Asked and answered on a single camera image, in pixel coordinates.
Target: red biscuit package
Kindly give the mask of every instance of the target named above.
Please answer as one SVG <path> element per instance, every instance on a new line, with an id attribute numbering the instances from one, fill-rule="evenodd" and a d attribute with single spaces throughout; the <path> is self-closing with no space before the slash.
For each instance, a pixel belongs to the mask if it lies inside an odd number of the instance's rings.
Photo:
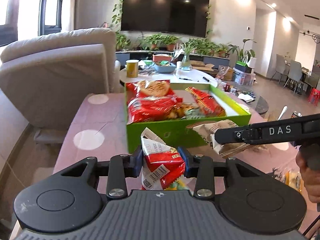
<path id="1" fill-rule="evenodd" d="M 126 87 L 135 93 L 136 98 L 175 96 L 170 88 L 169 80 L 141 80 L 135 83 L 127 83 Z"/>
<path id="2" fill-rule="evenodd" d="M 166 189 L 184 173 L 186 164 L 177 150 L 148 128 L 141 134 L 141 144 L 144 155 L 142 189 Z"/>
<path id="3" fill-rule="evenodd" d="M 145 97 L 135 98 L 128 104 L 128 123 L 153 122 L 174 119 L 174 107 L 182 103 L 177 97 Z"/>
<path id="4" fill-rule="evenodd" d="M 186 88 L 186 91 L 191 93 L 206 116 L 226 116 L 226 111 L 219 103 L 208 93 L 205 93 L 194 87 Z"/>

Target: red stool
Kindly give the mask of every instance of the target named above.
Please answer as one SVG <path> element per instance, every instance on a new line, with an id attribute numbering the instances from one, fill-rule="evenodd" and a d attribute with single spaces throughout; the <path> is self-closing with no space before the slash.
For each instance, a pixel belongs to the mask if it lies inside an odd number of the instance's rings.
<path id="1" fill-rule="evenodd" d="M 315 89 L 315 88 L 313 88 L 313 89 L 311 90 L 311 93 L 310 93 L 310 96 L 309 96 L 309 100 L 308 100 L 308 101 L 309 101 L 310 103 L 312 103 L 312 101 L 314 100 L 313 104 L 314 104 L 315 106 L 317 106 L 317 105 L 318 105 L 319 98 L 320 98 L 320 91 L 317 90 L 317 89 Z"/>

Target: beige armchair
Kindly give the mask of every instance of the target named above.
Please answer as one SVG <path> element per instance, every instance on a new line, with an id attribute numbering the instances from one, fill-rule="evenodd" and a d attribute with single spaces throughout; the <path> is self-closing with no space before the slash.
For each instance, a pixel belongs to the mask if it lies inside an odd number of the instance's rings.
<path id="1" fill-rule="evenodd" d="M 41 129 L 35 139 L 62 143 L 83 99 L 118 86 L 115 39 L 110 29 L 92 28 L 16 41 L 3 50 L 0 89 Z"/>

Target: tv cabinet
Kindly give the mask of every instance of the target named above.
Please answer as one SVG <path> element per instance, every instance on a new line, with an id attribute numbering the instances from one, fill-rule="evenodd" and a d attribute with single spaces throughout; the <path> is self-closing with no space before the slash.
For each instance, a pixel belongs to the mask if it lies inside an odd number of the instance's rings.
<path id="1" fill-rule="evenodd" d="M 121 65 L 125 65 L 125 62 L 129 59 L 152 59 L 153 54 L 169 54 L 173 53 L 165 50 L 126 50 L 126 51 L 117 51 L 116 59 L 120 61 Z M 181 61 L 183 58 L 183 54 L 178 57 L 178 61 Z M 201 56 L 198 54 L 190 54 L 190 60 L 198 60 L 203 61 L 205 64 L 213 64 L 214 68 L 222 66 L 230 66 L 230 59 L 222 58 L 222 57 L 211 57 L 211 56 Z"/>

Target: black round table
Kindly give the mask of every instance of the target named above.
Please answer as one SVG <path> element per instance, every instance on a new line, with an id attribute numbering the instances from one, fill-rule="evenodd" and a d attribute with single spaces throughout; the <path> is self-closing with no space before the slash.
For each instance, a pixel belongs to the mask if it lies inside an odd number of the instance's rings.
<path id="1" fill-rule="evenodd" d="M 239 85 L 238 83 L 234 81 L 228 81 L 228 84 L 232 85 L 234 88 L 239 88 L 239 91 L 253 91 L 253 86 L 244 86 L 244 85 Z M 268 102 L 259 94 L 254 92 L 255 100 L 249 103 L 246 103 L 249 107 L 254 109 L 256 112 L 258 112 L 260 115 L 265 114 L 269 110 L 269 105 Z"/>

